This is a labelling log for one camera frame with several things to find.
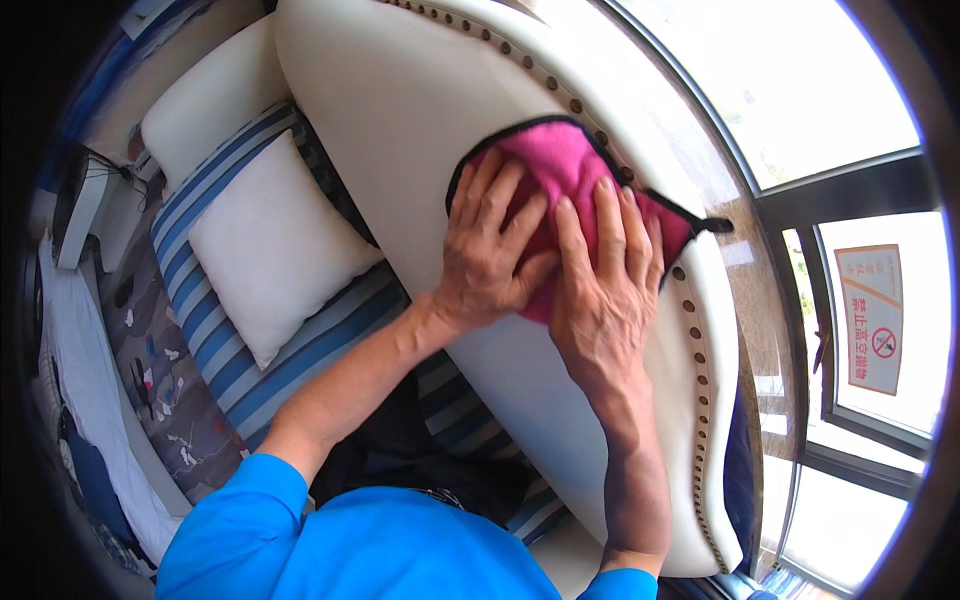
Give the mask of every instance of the nailhead trim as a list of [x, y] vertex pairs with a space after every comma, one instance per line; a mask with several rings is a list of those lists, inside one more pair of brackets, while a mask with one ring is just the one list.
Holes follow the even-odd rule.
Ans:
[[[383, 2], [386, 4], [390, 4], [391, 0], [383, 0]], [[398, 6], [399, 0], [393, 0], [393, 3], [395, 6]], [[406, 8], [410, 9], [411, 4], [407, 3]], [[429, 4], [425, 6], [418, 5], [417, 12], [419, 12], [420, 14], [423, 14], [424, 17], [426, 17], [427, 8], [430, 9], [429, 12], [432, 18], [434, 19], [438, 18], [438, 16], [440, 15], [440, 12], [438, 12], [438, 9], [430, 7]], [[491, 29], [485, 27], [484, 24], [482, 23], [471, 21], [466, 17], [447, 12], [446, 10], [443, 10], [443, 9], [441, 9], [441, 12], [444, 14], [444, 21], [446, 25], [457, 27], [457, 29], [462, 30], [462, 33], [464, 35], [473, 36], [473, 37], [482, 39], [485, 42], [495, 43], [497, 45], [496, 47], [499, 49], [502, 55], [510, 57], [512, 60], [516, 61], [517, 64], [521, 65], [526, 70], [532, 71], [533, 72], [531, 74], [532, 77], [534, 77], [537, 81], [545, 85], [549, 91], [558, 94], [559, 96], [558, 100], [560, 100], [561, 103], [566, 102], [569, 111], [574, 115], [576, 115], [578, 120], [581, 120], [582, 122], [584, 122], [584, 125], [587, 126], [590, 131], [594, 132], [594, 137], [600, 144], [602, 144], [603, 146], [606, 146], [609, 149], [613, 159], [617, 162], [617, 164], [620, 165], [620, 172], [623, 175], [624, 179], [631, 184], [634, 190], [642, 189], [642, 186], [643, 186], [642, 182], [637, 180], [637, 177], [634, 174], [633, 169], [623, 164], [624, 161], [620, 158], [619, 152], [617, 151], [615, 145], [611, 144], [610, 137], [607, 135], [605, 129], [592, 119], [592, 117], [589, 115], [589, 111], [587, 110], [587, 107], [584, 106], [583, 101], [575, 97], [573, 92], [567, 90], [566, 88], [563, 88], [560, 85], [560, 82], [557, 80], [557, 78], [554, 75], [551, 75], [550, 73], [546, 72], [545, 69], [543, 69], [543, 67], [536, 62], [535, 57], [533, 55], [523, 52], [521, 48], [516, 48], [517, 52], [513, 52], [515, 46], [511, 41], [508, 41], [502, 36], [498, 36], [496, 33], [492, 32]], [[678, 281], [686, 280], [686, 272], [680, 266], [674, 267], [671, 270], [671, 274], [673, 275], [673, 278]], [[702, 340], [703, 332], [701, 331], [700, 323], [697, 318], [697, 307], [693, 303], [693, 301], [689, 298], [689, 287], [686, 284], [681, 284], [679, 290], [682, 296], [683, 295], [687, 296], [687, 299], [683, 300], [682, 302], [682, 307], [685, 311], [685, 314], [687, 315], [687, 319], [690, 321], [689, 323], [690, 339]], [[697, 382], [700, 385], [706, 386], [708, 384], [708, 379], [707, 379], [707, 376], [705, 375], [706, 367], [701, 367], [701, 366], [705, 366], [707, 363], [706, 348], [703, 346], [703, 342], [700, 342], [699, 344], [697, 342], [693, 342], [692, 344], [695, 347], [697, 347], [694, 350], [694, 355], [693, 355], [694, 361], [697, 363], [697, 369], [698, 369]], [[696, 443], [696, 450], [694, 453], [694, 464], [693, 464], [693, 475], [692, 475], [693, 482], [694, 482], [693, 483], [693, 497], [695, 500], [694, 510], [697, 517], [697, 521], [700, 523], [701, 531], [704, 534], [704, 538], [707, 540], [707, 543], [709, 544], [710, 549], [713, 551], [713, 556], [716, 559], [717, 563], [719, 564], [720, 570], [724, 573], [730, 573], [730, 570], [727, 568], [726, 564], [724, 564], [723, 562], [723, 557], [720, 555], [720, 551], [717, 548], [715, 541], [713, 540], [713, 536], [710, 534], [710, 530], [707, 527], [707, 522], [704, 519], [703, 511], [701, 507], [700, 495], [702, 493], [701, 488], [703, 485], [703, 480], [701, 477], [703, 473], [703, 468], [701, 467], [701, 465], [705, 461], [706, 439], [708, 437], [708, 431], [706, 430], [704, 425], [707, 425], [709, 423], [708, 415], [710, 410], [709, 397], [706, 394], [706, 391], [701, 390], [701, 394], [704, 394], [704, 395], [698, 397], [699, 404], [697, 405], [698, 407], [697, 420], [698, 422], [700, 422], [701, 426], [698, 427], [696, 431], [697, 431], [698, 439], [703, 440], [703, 442]]]

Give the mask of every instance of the blue shirt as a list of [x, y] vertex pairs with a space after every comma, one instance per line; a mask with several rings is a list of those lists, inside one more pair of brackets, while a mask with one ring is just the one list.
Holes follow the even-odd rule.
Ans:
[[[402, 488], [337, 496], [301, 522], [303, 477], [254, 454], [194, 507], [167, 549], [157, 598], [559, 598], [523, 543]], [[653, 600], [638, 569], [593, 578], [583, 600]]]

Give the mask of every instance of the hand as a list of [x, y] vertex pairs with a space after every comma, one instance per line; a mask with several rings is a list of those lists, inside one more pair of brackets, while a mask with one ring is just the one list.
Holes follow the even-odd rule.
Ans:
[[557, 285], [550, 337], [567, 372], [587, 395], [605, 428], [627, 417], [632, 398], [649, 397], [643, 346], [657, 313], [663, 275], [660, 220], [644, 224], [629, 187], [614, 191], [602, 178], [593, 191], [597, 213], [596, 269], [569, 198], [556, 211], [564, 271]]
[[459, 335], [523, 308], [560, 263], [554, 252], [516, 264], [546, 213], [545, 192], [535, 194], [504, 227], [507, 207], [526, 172], [519, 159], [503, 163], [495, 148], [479, 168], [464, 167], [450, 207], [444, 240], [444, 274], [433, 306]]

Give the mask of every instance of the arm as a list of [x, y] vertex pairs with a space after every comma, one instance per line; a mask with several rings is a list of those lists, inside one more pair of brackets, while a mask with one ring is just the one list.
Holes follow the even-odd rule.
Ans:
[[519, 161], [504, 164], [496, 150], [477, 169], [464, 168], [450, 208], [440, 286], [297, 390], [276, 412], [257, 452], [286, 461], [309, 484], [330, 449], [420, 361], [526, 304], [559, 257], [534, 256], [515, 274], [547, 205], [544, 195], [535, 196], [501, 233], [525, 170]]
[[656, 577], [670, 547], [670, 490], [643, 346], [663, 275], [660, 222], [644, 225], [630, 188], [615, 192], [609, 179], [597, 183], [593, 198], [595, 269], [576, 208], [566, 198], [558, 203], [564, 271], [550, 335], [607, 437], [608, 539], [600, 571], [632, 567]]

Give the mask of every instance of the black pants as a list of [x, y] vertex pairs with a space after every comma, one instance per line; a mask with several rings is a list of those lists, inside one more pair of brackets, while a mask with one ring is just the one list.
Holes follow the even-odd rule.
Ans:
[[523, 503], [529, 471], [516, 461], [446, 453], [427, 430], [417, 399], [411, 373], [356, 431], [333, 446], [310, 486], [317, 507], [370, 486], [447, 490], [464, 510], [506, 529]]

